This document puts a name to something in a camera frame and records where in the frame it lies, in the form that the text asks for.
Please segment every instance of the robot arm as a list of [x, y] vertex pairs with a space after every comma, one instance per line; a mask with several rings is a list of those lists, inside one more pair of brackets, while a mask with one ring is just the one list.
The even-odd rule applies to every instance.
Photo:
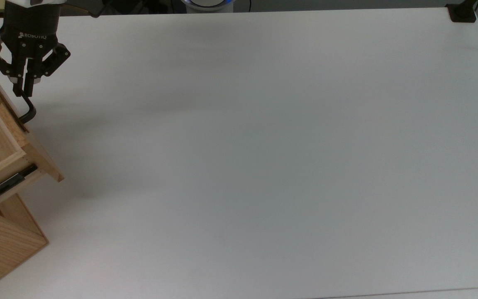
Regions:
[[16, 96], [32, 96], [33, 85], [40, 82], [42, 76], [50, 76], [70, 56], [56, 37], [63, 2], [65, 0], [5, 2], [0, 51], [5, 44], [12, 61], [8, 63], [0, 57], [0, 71], [14, 85]]

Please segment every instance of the robotiq logo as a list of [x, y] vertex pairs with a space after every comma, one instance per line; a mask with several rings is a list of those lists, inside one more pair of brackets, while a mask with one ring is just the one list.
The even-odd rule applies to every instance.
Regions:
[[24, 38], [24, 37], [47, 39], [47, 36], [45, 35], [32, 35], [32, 34], [20, 32], [20, 36], [18, 36], [18, 38]]

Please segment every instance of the white tabletop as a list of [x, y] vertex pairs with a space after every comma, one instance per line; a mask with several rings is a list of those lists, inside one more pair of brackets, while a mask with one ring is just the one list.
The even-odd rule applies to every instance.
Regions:
[[58, 36], [72, 57], [30, 125], [66, 180], [23, 194], [51, 244], [0, 298], [478, 287], [478, 22], [63, 17]]

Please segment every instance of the white table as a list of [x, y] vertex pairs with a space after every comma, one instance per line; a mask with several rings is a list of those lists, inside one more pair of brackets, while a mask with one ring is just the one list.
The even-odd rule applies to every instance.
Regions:
[[66, 180], [24, 194], [51, 244], [0, 298], [478, 287], [478, 22], [63, 17], [58, 36], [72, 57], [30, 125]]

